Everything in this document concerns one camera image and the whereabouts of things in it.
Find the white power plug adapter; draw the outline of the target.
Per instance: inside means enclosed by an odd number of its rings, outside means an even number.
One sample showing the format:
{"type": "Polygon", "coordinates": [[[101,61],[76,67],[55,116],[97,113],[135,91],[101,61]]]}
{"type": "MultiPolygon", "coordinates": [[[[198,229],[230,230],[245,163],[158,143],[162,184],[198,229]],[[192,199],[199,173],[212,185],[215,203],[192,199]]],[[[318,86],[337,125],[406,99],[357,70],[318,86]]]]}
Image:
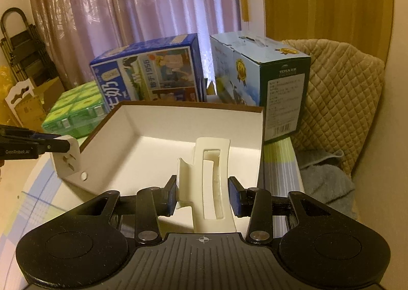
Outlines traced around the white power plug adapter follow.
{"type": "Polygon", "coordinates": [[[76,138],[66,135],[56,139],[67,140],[71,147],[68,152],[52,152],[51,159],[59,178],[67,179],[80,170],[80,146],[76,138]]]}

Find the brown cardboard carton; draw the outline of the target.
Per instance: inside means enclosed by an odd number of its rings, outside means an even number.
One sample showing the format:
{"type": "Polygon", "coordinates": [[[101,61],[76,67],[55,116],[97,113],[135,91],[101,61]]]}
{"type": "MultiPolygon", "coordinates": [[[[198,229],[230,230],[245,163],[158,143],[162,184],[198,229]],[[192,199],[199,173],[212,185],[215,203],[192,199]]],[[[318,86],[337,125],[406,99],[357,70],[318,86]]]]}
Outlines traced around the brown cardboard carton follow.
{"type": "Polygon", "coordinates": [[[16,112],[22,122],[21,127],[42,132],[42,123],[65,89],[59,78],[34,88],[35,97],[24,97],[16,106],[16,112]]]}

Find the white die-cut card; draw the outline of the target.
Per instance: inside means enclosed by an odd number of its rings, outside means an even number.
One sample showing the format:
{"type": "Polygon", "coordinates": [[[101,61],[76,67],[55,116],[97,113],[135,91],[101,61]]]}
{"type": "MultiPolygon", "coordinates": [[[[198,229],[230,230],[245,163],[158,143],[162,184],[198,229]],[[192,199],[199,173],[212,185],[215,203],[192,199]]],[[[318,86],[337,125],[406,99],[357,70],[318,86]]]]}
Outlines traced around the white die-cut card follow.
{"type": "Polygon", "coordinates": [[[30,78],[28,78],[26,80],[17,82],[5,97],[5,102],[7,103],[11,113],[14,115],[19,125],[22,125],[22,122],[17,115],[16,106],[26,96],[35,97],[34,89],[35,88],[32,84],[32,81],[30,80],[30,78]]]}

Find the green shrink-wrapped box pack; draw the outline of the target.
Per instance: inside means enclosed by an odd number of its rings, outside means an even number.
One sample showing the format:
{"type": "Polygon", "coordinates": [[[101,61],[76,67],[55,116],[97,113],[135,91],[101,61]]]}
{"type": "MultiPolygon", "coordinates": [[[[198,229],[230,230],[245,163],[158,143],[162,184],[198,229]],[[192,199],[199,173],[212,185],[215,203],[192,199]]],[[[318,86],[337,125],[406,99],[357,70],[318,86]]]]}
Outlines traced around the green shrink-wrapped box pack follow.
{"type": "Polygon", "coordinates": [[[46,133],[88,136],[107,115],[104,99],[95,81],[64,92],[42,123],[46,133]]]}

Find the yellow plastic bag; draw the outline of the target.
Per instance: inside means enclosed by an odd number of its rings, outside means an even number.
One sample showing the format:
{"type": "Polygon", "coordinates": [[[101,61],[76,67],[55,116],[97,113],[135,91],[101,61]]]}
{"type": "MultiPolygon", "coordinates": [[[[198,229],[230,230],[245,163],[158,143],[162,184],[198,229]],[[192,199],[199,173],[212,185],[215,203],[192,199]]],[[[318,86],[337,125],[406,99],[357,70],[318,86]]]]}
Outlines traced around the yellow plastic bag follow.
{"type": "Polygon", "coordinates": [[[0,123],[1,125],[19,126],[18,121],[11,112],[6,97],[14,86],[14,80],[9,67],[0,67],[0,123]]]}

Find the brown open cardboard box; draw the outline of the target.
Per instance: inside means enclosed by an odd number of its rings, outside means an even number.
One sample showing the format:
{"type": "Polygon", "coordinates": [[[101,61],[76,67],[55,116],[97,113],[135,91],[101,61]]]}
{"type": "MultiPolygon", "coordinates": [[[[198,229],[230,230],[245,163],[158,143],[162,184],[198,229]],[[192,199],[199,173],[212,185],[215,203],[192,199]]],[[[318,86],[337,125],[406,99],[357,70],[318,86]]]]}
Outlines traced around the brown open cardboard box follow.
{"type": "Polygon", "coordinates": [[[193,164],[196,142],[208,139],[224,139],[224,179],[236,177],[245,188],[258,184],[263,110],[221,103],[123,102],[57,174],[95,195],[107,190],[134,195],[143,188],[163,187],[178,174],[181,161],[193,164]]]}

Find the black folded step ladder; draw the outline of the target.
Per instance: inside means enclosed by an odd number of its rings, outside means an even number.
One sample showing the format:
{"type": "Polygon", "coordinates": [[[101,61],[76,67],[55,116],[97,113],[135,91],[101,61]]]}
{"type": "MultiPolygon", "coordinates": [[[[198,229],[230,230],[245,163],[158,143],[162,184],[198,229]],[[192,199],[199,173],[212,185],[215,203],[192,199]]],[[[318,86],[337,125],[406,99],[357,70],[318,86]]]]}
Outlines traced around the black folded step ladder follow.
{"type": "Polygon", "coordinates": [[[36,26],[29,24],[24,12],[17,7],[7,9],[1,16],[1,49],[17,82],[30,79],[35,86],[59,78],[59,73],[51,60],[46,45],[40,38],[36,26]],[[18,14],[25,29],[10,36],[6,20],[11,14],[18,14]]]}

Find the grey towel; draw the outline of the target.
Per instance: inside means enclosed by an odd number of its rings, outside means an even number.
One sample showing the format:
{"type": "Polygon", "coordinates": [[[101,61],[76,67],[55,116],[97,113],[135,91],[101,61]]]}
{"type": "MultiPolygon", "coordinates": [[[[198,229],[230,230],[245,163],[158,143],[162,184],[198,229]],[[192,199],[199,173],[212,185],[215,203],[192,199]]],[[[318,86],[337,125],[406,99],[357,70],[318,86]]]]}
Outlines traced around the grey towel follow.
{"type": "Polygon", "coordinates": [[[342,150],[299,151],[296,153],[304,191],[314,199],[357,220],[355,185],[340,168],[342,150]]]}

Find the blue milk carton box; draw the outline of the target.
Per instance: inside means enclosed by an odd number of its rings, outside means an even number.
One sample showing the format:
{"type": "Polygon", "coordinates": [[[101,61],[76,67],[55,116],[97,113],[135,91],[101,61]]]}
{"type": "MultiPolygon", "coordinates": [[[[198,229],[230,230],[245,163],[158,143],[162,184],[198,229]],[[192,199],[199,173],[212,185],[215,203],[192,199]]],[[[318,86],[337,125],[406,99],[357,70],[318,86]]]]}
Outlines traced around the blue milk carton box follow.
{"type": "Polygon", "coordinates": [[[207,100],[195,33],[111,49],[90,68],[109,109],[121,101],[207,100]]]}

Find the light blue gift carton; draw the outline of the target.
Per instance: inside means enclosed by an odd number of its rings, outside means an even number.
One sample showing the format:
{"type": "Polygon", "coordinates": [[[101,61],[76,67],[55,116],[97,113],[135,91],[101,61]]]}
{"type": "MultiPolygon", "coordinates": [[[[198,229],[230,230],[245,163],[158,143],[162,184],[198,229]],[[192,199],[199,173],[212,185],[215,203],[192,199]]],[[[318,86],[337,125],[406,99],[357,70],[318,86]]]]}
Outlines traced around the light blue gift carton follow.
{"type": "Polygon", "coordinates": [[[311,57],[245,31],[210,36],[216,91],[224,103],[264,108],[263,140],[299,130],[311,57]]]}

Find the pink curtain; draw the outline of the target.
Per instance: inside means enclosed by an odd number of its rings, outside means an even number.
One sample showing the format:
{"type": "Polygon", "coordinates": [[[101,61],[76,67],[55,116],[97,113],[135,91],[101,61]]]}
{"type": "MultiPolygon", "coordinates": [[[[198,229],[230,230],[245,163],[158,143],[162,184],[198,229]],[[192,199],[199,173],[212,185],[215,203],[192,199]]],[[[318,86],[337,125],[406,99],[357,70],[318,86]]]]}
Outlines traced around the pink curtain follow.
{"type": "Polygon", "coordinates": [[[30,0],[60,78],[93,79],[90,62],[113,48],[196,33],[205,78],[214,79],[210,35],[241,27],[238,0],[30,0]]]}

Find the beige quilted cushion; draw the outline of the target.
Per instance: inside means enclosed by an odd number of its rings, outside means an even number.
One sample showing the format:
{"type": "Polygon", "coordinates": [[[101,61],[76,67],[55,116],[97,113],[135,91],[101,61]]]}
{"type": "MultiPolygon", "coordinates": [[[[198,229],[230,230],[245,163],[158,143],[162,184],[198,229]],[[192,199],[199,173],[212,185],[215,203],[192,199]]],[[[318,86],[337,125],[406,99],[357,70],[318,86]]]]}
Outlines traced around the beige quilted cushion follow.
{"type": "Polygon", "coordinates": [[[340,166],[350,175],[380,101],[384,61],[346,42],[301,39],[284,44],[311,57],[301,126],[291,137],[295,151],[342,150],[340,166]]]}

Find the wooden door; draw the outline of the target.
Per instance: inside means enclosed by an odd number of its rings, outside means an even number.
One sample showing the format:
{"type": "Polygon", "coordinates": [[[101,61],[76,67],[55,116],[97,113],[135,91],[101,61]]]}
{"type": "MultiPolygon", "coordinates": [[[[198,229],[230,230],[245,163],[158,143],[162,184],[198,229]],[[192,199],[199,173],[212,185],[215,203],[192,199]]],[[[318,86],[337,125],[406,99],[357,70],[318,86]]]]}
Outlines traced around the wooden door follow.
{"type": "Polygon", "coordinates": [[[388,57],[394,0],[264,0],[265,35],[274,40],[325,38],[388,57]]]}

